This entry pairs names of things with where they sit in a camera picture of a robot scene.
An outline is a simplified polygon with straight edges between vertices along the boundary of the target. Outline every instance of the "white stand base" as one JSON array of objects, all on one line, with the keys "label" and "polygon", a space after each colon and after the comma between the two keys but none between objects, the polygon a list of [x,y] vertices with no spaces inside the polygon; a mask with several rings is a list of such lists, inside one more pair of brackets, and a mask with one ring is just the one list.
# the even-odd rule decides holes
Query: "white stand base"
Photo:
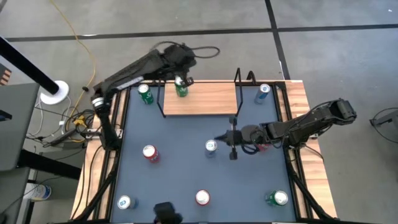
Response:
[{"label": "white stand base", "polygon": [[62,102],[69,94],[69,86],[66,82],[57,80],[55,83],[60,88],[56,94],[51,95],[47,92],[40,94],[40,100],[46,105],[56,105]]}]

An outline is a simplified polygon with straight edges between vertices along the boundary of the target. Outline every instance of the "green soda can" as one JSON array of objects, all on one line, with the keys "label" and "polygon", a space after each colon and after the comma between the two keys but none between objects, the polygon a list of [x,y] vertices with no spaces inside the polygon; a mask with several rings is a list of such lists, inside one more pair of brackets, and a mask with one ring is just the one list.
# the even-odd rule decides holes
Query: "green soda can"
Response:
[{"label": "green soda can", "polygon": [[154,102],[154,97],[152,96],[152,93],[150,92],[148,85],[146,84],[139,85],[138,93],[140,94],[145,104],[149,105]]},{"label": "green soda can", "polygon": [[283,190],[275,190],[269,194],[266,194],[266,202],[272,206],[284,206],[286,205],[288,198],[287,193]]},{"label": "green soda can", "polygon": [[175,77],[175,91],[177,92],[177,95],[179,97],[184,97],[188,95],[188,88],[187,87],[182,87],[181,86],[182,78],[181,77]]}]

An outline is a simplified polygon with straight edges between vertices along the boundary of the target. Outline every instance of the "soda can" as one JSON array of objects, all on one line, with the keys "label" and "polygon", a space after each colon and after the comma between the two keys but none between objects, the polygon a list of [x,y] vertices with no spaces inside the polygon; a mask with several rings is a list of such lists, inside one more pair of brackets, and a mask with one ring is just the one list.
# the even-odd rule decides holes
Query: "soda can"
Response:
[{"label": "soda can", "polygon": [[205,206],[210,202],[210,194],[207,190],[199,190],[196,194],[195,200],[198,205]]},{"label": "soda can", "polygon": [[175,77],[175,91],[177,92],[177,95],[179,97],[184,97],[188,95],[188,88],[187,87],[182,87],[181,85],[182,78],[181,77]]},{"label": "soda can", "polygon": [[269,87],[269,85],[262,84],[259,88],[259,91],[256,94],[256,97],[254,98],[254,102],[256,104],[262,104],[264,102],[264,99],[270,92],[270,90],[271,90],[271,87]]},{"label": "soda can", "polygon": [[146,84],[139,85],[138,93],[140,94],[145,104],[149,105],[154,102],[154,96],[152,96],[152,93],[150,92],[150,88],[148,85]]},{"label": "soda can", "polygon": [[123,195],[122,197],[119,198],[118,201],[118,207],[120,209],[134,209],[138,206],[138,199],[132,198],[130,199],[129,196]]},{"label": "soda can", "polygon": [[286,205],[288,198],[287,193],[283,190],[275,190],[266,194],[265,200],[271,206],[284,206]]},{"label": "soda can", "polygon": [[159,151],[156,149],[155,146],[147,145],[142,150],[144,157],[148,159],[151,163],[156,163],[160,159]]},{"label": "soda can", "polygon": [[206,156],[211,158],[216,156],[217,142],[215,140],[209,140],[206,142]]}]

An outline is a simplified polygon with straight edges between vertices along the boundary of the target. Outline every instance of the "wooden platform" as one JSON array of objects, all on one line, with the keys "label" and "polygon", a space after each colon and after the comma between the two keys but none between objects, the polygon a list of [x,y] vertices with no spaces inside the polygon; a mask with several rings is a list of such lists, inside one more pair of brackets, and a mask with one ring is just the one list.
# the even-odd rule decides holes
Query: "wooden platform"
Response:
[{"label": "wooden platform", "polygon": [[[231,84],[234,85],[233,80],[197,80],[193,86],[207,84],[208,82],[215,82],[215,83],[231,82]],[[290,109],[292,111],[293,118],[306,113],[310,108],[308,106],[307,96],[305,94],[303,82],[289,80],[289,81],[285,81],[285,83],[286,83],[286,87],[287,87],[287,94],[289,96]],[[168,91],[169,92],[173,91],[173,93],[175,94],[175,89],[174,89],[173,83],[170,83],[169,88],[170,89]],[[279,100],[280,100],[281,111],[283,112],[282,117],[284,119],[287,119],[282,95],[280,92],[278,95],[279,95]],[[125,108],[124,108],[124,100],[126,98],[125,96],[126,96],[126,92],[123,92],[121,95],[120,104],[119,104],[119,111],[118,111],[118,118],[117,118],[118,124],[120,124],[120,122],[122,120],[121,116],[123,114],[123,111],[125,110]],[[94,123],[93,123],[93,128],[97,128],[99,126],[100,126],[99,120],[97,118],[95,118]],[[93,155],[99,145],[100,145],[100,140],[92,140],[89,142],[87,150],[86,150],[86,159],[85,159],[86,165],[90,164],[91,161],[93,160]],[[309,140],[307,142],[307,145],[314,148],[318,152],[320,152],[318,141]],[[336,217],[336,210],[335,210],[335,206],[333,203],[333,199],[331,197],[328,178],[326,176],[326,170],[325,170],[325,166],[323,165],[322,159],[320,159],[317,155],[315,155],[314,153],[312,153],[306,149],[301,150],[301,156],[302,156],[302,164],[303,164],[303,169],[304,169],[304,173],[305,173],[306,183],[307,183],[307,187],[308,187],[309,191],[311,192],[311,194],[314,196],[314,198],[317,200],[317,202],[323,207],[323,209],[329,215]],[[103,165],[103,160],[104,160],[104,151],[100,150],[100,152],[96,155],[96,157],[94,159],[94,163],[93,163],[93,173],[91,176],[92,177],[91,185],[90,185],[90,188],[88,189],[88,191],[89,191],[88,201],[91,200],[91,198],[94,196],[94,194],[96,193],[96,191],[98,189],[99,178],[100,178],[100,174],[102,172],[101,169],[102,169],[102,165]],[[107,172],[109,172],[109,169],[110,169],[112,163],[113,163],[113,160],[109,163]],[[85,174],[86,174],[85,176],[88,177],[88,174],[90,172],[90,166],[85,166],[85,170],[83,170],[82,172],[85,172]],[[81,194],[81,190],[83,187],[83,179],[82,178],[83,178],[83,176],[81,175],[79,185],[78,185],[78,188],[76,191],[75,203],[73,204],[72,212],[75,211],[75,209],[77,208],[77,206],[79,204],[80,194]],[[75,217],[77,217],[81,213],[81,211],[83,211],[83,209],[85,208],[88,178],[85,178],[84,186],[85,186],[85,188],[83,191],[83,198],[81,200],[80,206],[78,208],[78,211],[77,211]],[[296,189],[297,189],[297,195],[298,195],[298,201],[299,201],[301,215],[304,218],[306,216],[305,216],[305,206],[304,206],[304,202],[303,202],[303,197],[302,197],[302,194],[300,193],[299,189],[298,188],[296,188]],[[99,213],[99,218],[105,217],[106,202],[108,201],[107,199],[108,199],[108,191],[103,196],[103,200],[101,203],[101,209],[100,209],[100,213]]]},{"label": "wooden platform", "polygon": [[195,83],[185,97],[179,97],[174,83],[165,85],[165,115],[236,114],[234,83]]}]

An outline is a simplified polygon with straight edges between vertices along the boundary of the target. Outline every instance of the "table frame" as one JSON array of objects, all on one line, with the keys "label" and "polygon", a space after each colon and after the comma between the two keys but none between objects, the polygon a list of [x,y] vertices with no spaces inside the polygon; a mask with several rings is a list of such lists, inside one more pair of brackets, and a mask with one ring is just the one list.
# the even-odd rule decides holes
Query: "table frame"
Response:
[{"label": "table frame", "polygon": [[[239,69],[236,73],[236,77],[238,76],[239,73],[239,77],[240,77],[240,72]],[[219,82],[235,82],[236,83],[236,79],[235,80],[197,80],[197,83],[219,83]],[[248,77],[246,78],[246,80],[242,80],[239,83],[236,83],[235,85],[239,85],[239,86],[259,86],[263,83],[269,84],[273,91],[277,94],[274,94],[274,101],[275,101],[275,107],[277,109],[277,114],[278,114],[278,120],[279,121],[285,121],[286,119],[292,119],[293,118],[293,114],[290,108],[290,103],[289,103],[289,96],[287,93],[287,84],[291,83],[291,82],[286,82],[283,80],[260,80],[257,81],[254,74],[252,72],[250,72],[248,74]],[[150,86],[164,86],[165,83],[159,83],[159,82],[148,82],[148,84]],[[121,129],[123,129],[124,127],[124,122],[126,119],[126,112],[127,112],[127,107],[128,107],[128,99],[129,99],[129,94],[130,94],[130,90],[131,88],[129,88],[128,90],[122,92],[122,93],[118,93],[115,97],[114,97],[114,105],[113,105],[113,113],[116,113],[117,116],[112,116],[112,123],[116,124],[117,121],[120,121],[120,125],[121,125]],[[284,154],[285,154],[285,158],[287,158],[287,161],[290,160],[290,158],[293,158],[294,162],[294,170],[298,173],[298,176],[301,180],[301,182],[303,183],[304,186],[306,185],[306,180],[305,179],[305,174],[303,171],[303,164],[302,164],[302,160],[301,160],[301,155],[300,155],[300,151],[287,151],[284,150]],[[101,185],[102,181],[105,179],[105,177],[107,176],[107,173],[110,170],[110,167],[113,164],[113,159],[114,159],[114,152],[105,152],[104,153],[104,157],[103,157],[103,164],[102,164],[102,169],[101,169],[101,175],[99,176],[99,184]],[[297,185],[293,182],[291,176],[289,176],[289,184],[290,184],[290,189],[292,191],[292,200],[294,202],[294,212],[295,212],[295,216],[296,219],[299,218],[313,218],[312,215],[312,209],[309,206],[307,200],[305,198],[303,198],[301,196],[301,192],[297,191]],[[114,195],[114,189],[115,189],[115,185],[116,185],[116,179],[112,182],[112,184],[109,186],[109,190],[103,195],[103,199],[102,201],[96,206],[92,216],[90,218],[93,219],[93,221],[96,222],[108,222],[111,216],[111,209],[112,209],[112,203],[113,203],[113,195]],[[80,187],[78,187],[78,193],[76,195],[76,198],[78,198],[78,194],[79,194],[79,190]]]}]

